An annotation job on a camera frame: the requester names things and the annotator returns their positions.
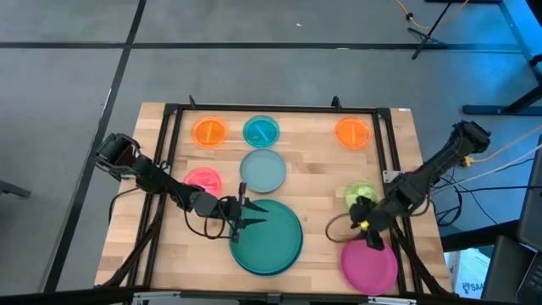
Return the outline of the black tripod stand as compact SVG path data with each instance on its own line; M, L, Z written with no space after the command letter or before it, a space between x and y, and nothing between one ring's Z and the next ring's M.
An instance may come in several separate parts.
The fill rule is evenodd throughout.
M437 26L441 23L442 19L444 18L445 14L449 10L450 6L451 6L451 3L446 4L445 8L440 13L438 19L429 28L427 27L423 28L417 21L414 20L414 14L412 12L406 11L406 20L410 21L412 24L414 24L417 27L417 29L408 27L407 30L411 33L417 34L421 39L416 50L411 56L412 60L416 60L424 49L444 50L448 48L448 45L445 42L438 40L436 38L433 38L433 33L435 29L437 28Z

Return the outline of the blue desk frame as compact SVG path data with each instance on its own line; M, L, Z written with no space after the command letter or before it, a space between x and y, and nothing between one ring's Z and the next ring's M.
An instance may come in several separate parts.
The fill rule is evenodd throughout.
M512 103L464 104L464 114L542 117L542 24L537 19L542 8L536 7L537 0L424 1L451 3L433 33L448 45L444 50L520 54L537 82Z

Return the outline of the small orange translucent plate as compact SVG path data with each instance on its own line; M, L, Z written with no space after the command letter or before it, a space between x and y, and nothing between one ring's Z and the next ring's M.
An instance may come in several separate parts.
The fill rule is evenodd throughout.
M343 147L357 150L365 148L371 139L368 124L356 117L344 117L335 125L335 138Z
M229 126L223 118L207 116L198 119L191 127L191 140L200 148L219 147L228 138Z

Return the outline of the black metal table frame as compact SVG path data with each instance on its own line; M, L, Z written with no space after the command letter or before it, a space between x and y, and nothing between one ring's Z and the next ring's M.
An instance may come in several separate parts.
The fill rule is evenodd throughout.
M345 210L346 185L366 180L383 185L382 172L418 167L423 159L412 113L407 108L335 108L226 104L179 104L166 116L162 103L143 103L133 132L147 156L173 159L173 177L182 178L198 166L215 168L226 193L237 192L239 167L249 152L241 130L254 115L267 114L280 126L276 150L285 159L287 176L273 198L291 207L304 233L301 255L284 273L262 277L245 271L225 241L209 241L196 234L202 221L184 215L172 201L165 203L163 225L153 262L142 258L133 282L154 291L279 292L361 295L341 276L340 248L329 241L324 227L346 233L340 218ZM204 149L191 140L191 127L200 118L217 116L229 126L227 140ZM364 120L371 131L363 149L343 147L335 125L344 117Z

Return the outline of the black metal rail with brackets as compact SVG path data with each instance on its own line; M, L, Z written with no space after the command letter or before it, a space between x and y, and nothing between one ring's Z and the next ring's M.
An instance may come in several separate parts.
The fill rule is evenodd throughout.
M458 297L406 294L398 297L364 295L301 294L279 292L149 291L144 286L100 287L0 296L0 305L109 305L119 302L151 301L158 298L197 298L255 301L279 305L284 301L330 303L383 302L389 305L463 305Z

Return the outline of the white printed box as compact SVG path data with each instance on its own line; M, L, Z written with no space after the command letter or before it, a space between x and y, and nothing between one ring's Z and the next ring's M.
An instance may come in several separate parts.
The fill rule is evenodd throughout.
M446 252L453 291L460 297L480 299L489 269L490 258L476 248Z

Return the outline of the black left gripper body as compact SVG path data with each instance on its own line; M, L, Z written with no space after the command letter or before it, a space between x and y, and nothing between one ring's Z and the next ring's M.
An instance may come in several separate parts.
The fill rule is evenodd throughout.
M239 241L242 223L242 209L246 200L246 183L241 182L237 197L225 197L217 199L206 191L197 191L192 194L192 207L203 218L222 219L230 225L230 240L233 243Z

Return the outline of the medium grey-blue plate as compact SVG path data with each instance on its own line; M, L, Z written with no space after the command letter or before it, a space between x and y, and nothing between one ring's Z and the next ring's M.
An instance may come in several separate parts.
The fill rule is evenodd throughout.
M285 182L285 161L276 151L256 149L241 160L240 176L251 191L272 192Z

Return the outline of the large teal plate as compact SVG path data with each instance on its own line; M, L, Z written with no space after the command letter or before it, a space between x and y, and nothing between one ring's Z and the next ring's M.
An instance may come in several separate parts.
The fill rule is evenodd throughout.
M230 242L230 253L252 274L277 275L294 264L301 253L301 223L294 211L281 202L259 199L255 204L267 212L246 209L243 218L265 219L265 222L241 230L238 242Z

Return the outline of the medium magenta plate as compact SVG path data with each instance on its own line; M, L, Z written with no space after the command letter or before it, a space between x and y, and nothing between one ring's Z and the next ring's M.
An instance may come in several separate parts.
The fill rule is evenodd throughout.
M390 246L376 250L365 241L346 243L340 255L340 271L350 286L368 296L379 296L395 286L398 263Z

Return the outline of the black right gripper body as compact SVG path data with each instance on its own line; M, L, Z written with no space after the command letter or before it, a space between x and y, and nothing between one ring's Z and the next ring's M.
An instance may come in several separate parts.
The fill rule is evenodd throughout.
M349 207L352 229L384 231L391 226L391 213L388 210L389 200L379 202L369 197L358 196Z

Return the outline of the small pink translucent plate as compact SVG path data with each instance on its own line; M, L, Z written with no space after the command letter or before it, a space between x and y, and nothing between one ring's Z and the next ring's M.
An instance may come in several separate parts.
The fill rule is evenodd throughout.
M223 182L215 169L208 167L195 168L184 177L183 182L188 185L200 186L215 197L221 197L222 195Z

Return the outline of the dark grey case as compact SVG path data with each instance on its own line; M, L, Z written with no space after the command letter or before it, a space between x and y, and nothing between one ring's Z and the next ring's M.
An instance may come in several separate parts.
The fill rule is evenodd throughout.
M499 236L489 263L482 299L542 305L542 252Z

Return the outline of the small lime green translucent plate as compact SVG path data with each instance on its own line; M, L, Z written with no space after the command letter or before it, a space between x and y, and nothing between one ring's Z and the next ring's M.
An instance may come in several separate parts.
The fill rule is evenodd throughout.
M373 202L380 201L380 196L373 185L364 181L356 181L348 185L345 189L344 196L347 209L357 202L357 197L366 197Z

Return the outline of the small blue translucent plate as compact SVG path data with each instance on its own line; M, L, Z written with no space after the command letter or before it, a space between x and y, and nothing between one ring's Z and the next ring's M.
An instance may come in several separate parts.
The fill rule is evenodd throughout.
M243 136L245 141L253 147L271 147L279 139L279 124L266 115L253 116L244 124Z

